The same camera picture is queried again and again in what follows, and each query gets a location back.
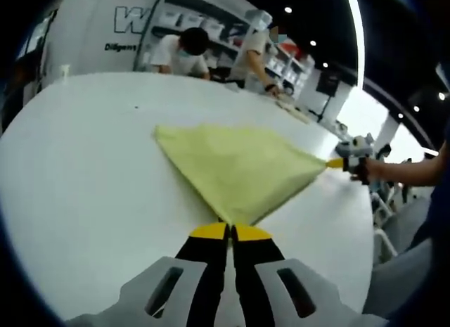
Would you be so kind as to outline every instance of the yellow cloth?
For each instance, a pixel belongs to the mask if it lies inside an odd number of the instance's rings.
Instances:
[[[157,126],[155,138],[229,224],[255,224],[326,168],[326,162],[296,149],[268,129]]]

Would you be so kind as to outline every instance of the window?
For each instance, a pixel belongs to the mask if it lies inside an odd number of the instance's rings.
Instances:
[[[395,133],[391,148],[392,152],[385,160],[389,163],[400,163],[408,158],[411,158],[413,162],[420,162],[424,157],[422,146],[403,124]]]
[[[387,108],[371,95],[354,86],[337,120],[347,125],[350,136],[365,136],[370,132],[373,139],[376,139],[387,114]]]

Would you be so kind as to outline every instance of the round table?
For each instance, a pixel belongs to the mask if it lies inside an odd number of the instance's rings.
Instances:
[[[62,319],[114,304],[120,287],[197,226],[216,222],[152,137],[157,124],[272,128],[320,158],[338,138],[273,100],[199,79],[148,73],[68,77],[43,90],[0,140],[6,230],[38,293]],[[286,258],[337,285],[360,312],[371,279],[367,188],[326,170],[259,223]]]

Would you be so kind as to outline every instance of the wall sign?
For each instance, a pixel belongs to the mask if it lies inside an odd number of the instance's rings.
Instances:
[[[137,51],[138,46],[135,44],[106,44],[105,50],[106,51]]]
[[[117,6],[114,13],[114,33],[142,34],[150,12],[150,8]]]

